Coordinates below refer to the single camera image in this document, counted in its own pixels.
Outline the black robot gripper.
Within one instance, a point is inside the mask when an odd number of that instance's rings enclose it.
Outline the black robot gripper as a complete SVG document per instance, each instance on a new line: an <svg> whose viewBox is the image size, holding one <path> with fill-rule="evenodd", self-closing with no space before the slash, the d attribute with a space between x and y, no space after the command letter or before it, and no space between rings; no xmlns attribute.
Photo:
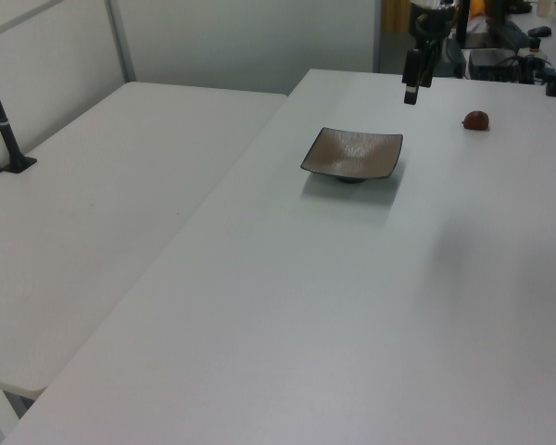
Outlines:
<svg viewBox="0 0 556 445"><path fill-rule="evenodd" d="M415 105L419 85L429 88L434 70L434 44L441 44L456 23L455 6L418 6L414 19L415 40L421 52L412 49L407 52L402 82L405 84L404 103Z"/></svg>

